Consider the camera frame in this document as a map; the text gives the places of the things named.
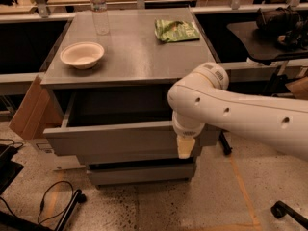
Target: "plastic bottle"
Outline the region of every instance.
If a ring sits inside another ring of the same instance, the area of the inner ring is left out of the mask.
[[[109,33],[109,19],[106,0],[90,0],[92,17],[96,33],[106,35]]]

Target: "white bowl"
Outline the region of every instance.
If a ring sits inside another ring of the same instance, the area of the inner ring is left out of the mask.
[[[61,52],[60,59],[78,69],[88,69],[96,65],[104,52],[104,48],[98,43],[78,42],[67,46]]]

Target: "concrete floor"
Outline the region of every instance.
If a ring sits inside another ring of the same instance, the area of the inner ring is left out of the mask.
[[[19,141],[8,124],[0,116],[0,138]],[[83,168],[50,170],[26,143],[13,156],[24,169],[2,197],[19,217],[37,223],[44,192],[57,181],[69,181],[88,199],[75,209],[66,229],[71,231],[305,230],[289,216],[276,219],[270,207],[282,200],[308,217],[308,163],[230,133],[226,137],[233,147],[232,155],[224,156],[219,143],[204,147],[191,181],[99,189],[90,183]],[[59,213],[70,195],[67,185],[54,188],[46,196],[42,217]],[[8,212],[3,202],[0,210]],[[55,223],[44,224],[52,228]]]

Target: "robotic arm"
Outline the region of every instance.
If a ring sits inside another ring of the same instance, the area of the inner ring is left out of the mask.
[[[190,157],[205,123],[308,161],[308,102],[226,91],[228,75],[205,63],[168,92],[180,158]]]

